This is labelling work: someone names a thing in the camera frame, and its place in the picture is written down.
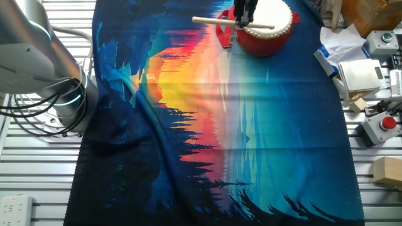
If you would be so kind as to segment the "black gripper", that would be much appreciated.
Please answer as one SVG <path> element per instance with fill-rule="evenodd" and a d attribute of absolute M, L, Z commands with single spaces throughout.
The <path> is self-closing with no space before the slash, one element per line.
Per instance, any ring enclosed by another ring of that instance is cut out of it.
<path fill-rule="evenodd" d="M 258 0 L 234 0 L 234 14 L 236 15 L 236 28 L 246 27 L 253 22 L 253 14 L 255 12 Z"/>

